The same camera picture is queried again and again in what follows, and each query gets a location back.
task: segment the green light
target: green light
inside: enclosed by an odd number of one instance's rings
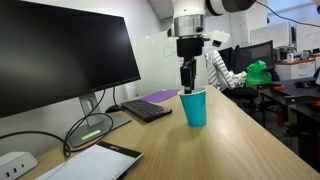
[[[96,130],[96,131],[93,131],[90,134],[87,134],[87,135],[83,136],[81,139],[82,140],[86,140],[86,139],[88,139],[88,138],[90,138],[92,136],[95,136],[95,135],[99,134],[99,133],[101,133],[101,131],[100,130]]]

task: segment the notebook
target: notebook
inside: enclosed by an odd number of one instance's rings
[[[117,179],[142,156],[143,153],[134,150],[99,142],[41,175],[37,180]]]

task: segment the monitor stand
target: monitor stand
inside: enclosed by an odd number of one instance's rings
[[[95,93],[81,96],[79,97],[79,100],[85,115],[89,114],[93,107],[98,104]],[[92,112],[92,114],[94,113],[101,113],[99,106]],[[124,114],[111,113],[108,115],[113,119],[113,126],[111,130],[114,130],[131,121],[131,118]],[[106,134],[111,127],[111,119],[104,115],[89,116],[86,121],[87,124],[79,126],[70,137],[69,142],[73,147],[81,146]]]

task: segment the ceiling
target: ceiling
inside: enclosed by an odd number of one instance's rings
[[[148,0],[160,20],[173,17],[172,0]]]

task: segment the power strip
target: power strip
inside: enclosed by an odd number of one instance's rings
[[[10,152],[5,154],[0,157],[0,179],[17,179],[37,164],[38,161],[28,152]]]

